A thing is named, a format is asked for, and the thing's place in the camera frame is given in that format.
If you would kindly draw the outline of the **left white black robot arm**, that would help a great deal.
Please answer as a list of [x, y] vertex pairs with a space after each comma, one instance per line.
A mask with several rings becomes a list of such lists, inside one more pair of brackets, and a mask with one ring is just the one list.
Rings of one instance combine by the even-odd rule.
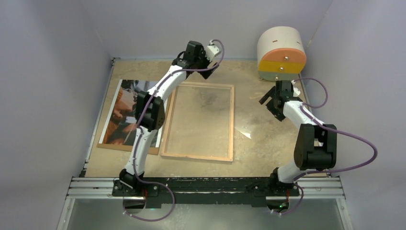
[[165, 119], [164, 102], [172, 92], [194, 72], [207, 79], [218, 68], [217, 56], [224, 57], [224, 45], [213, 39], [204, 46], [196, 41], [189, 41], [186, 49], [172, 61], [168, 72], [156, 85], [137, 96], [135, 107], [136, 136], [132, 153], [119, 174], [119, 184], [131, 196], [142, 192], [145, 181], [141, 179], [146, 158], [154, 135], [162, 128]]

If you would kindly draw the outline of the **wooden picture frame with glass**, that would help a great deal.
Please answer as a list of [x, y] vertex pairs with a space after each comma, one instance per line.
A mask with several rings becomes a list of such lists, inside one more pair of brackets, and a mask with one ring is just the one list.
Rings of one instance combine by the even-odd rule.
[[233, 161], [235, 88], [184, 82], [170, 98], [160, 155], [202, 161]]

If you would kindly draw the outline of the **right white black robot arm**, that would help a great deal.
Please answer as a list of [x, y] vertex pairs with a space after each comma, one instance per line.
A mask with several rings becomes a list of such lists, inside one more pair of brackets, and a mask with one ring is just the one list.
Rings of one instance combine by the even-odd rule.
[[260, 100], [279, 121], [289, 119], [298, 129], [293, 160], [276, 168], [269, 189], [275, 195], [287, 190], [301, 174], [331, 169], [337, 161], [336, 127], [312, 116], [299, 98], [300, 91], [293, 81], [278, 80]]

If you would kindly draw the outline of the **printed photo sheet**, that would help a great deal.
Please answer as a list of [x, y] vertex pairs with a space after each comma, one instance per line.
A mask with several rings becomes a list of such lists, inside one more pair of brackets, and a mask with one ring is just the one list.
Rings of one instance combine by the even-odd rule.
[[132, 145], [135, 140], [137, 95], [156, 84], [146, 80], [119, 80], [98, 143]]

